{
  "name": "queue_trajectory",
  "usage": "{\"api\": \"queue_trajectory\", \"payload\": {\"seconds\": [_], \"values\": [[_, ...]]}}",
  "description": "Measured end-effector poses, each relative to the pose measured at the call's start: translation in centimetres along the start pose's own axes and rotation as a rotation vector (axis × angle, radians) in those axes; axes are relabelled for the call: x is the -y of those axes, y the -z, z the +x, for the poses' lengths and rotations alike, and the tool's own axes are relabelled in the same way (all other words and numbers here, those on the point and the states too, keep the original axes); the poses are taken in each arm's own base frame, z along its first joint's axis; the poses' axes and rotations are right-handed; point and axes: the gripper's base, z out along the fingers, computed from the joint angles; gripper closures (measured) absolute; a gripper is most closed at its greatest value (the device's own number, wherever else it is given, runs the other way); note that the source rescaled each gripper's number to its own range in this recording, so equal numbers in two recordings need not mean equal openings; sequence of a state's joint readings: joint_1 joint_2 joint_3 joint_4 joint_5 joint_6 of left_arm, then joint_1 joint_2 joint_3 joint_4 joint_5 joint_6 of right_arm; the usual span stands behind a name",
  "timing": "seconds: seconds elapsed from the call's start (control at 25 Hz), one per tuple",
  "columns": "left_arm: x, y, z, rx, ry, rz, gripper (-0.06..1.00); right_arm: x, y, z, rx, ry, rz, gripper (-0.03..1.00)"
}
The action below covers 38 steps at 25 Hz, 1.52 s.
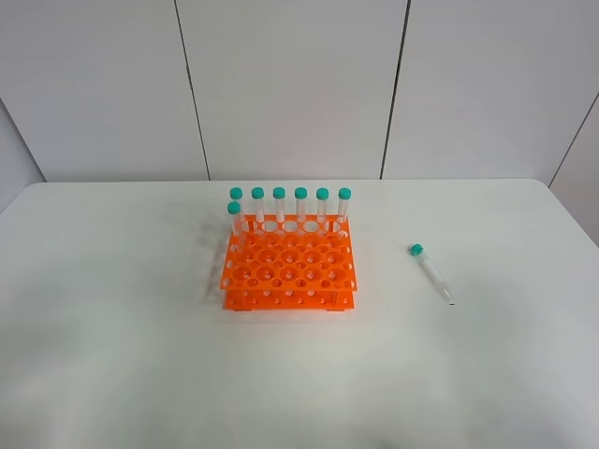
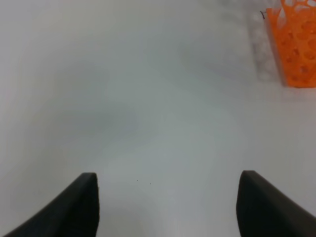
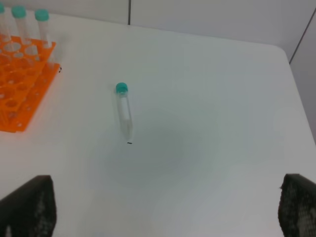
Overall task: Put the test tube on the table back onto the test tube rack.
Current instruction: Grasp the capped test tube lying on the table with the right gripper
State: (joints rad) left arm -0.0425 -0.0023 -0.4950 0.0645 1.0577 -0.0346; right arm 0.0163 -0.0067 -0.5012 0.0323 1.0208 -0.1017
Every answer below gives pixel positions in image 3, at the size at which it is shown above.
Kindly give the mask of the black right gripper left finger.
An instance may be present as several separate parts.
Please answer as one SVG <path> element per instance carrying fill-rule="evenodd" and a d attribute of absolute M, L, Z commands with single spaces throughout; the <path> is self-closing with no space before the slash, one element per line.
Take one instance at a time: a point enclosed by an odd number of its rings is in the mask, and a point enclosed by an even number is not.
<path fill-rule="evenodd" d="M 53 180 L 38 175 L 0 200 L 2 237 L 51 237 L 57 222 Z"/>

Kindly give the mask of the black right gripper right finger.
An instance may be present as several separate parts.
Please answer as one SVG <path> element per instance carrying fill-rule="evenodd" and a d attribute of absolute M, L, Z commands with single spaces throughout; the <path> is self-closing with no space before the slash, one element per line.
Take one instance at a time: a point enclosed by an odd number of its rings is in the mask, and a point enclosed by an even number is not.
<path fill-rule="evenodd" d="M 278 221 L 285 237 L 316 235 L 316 184 L 300 174 L 286 174 L 281 186 Z"/>

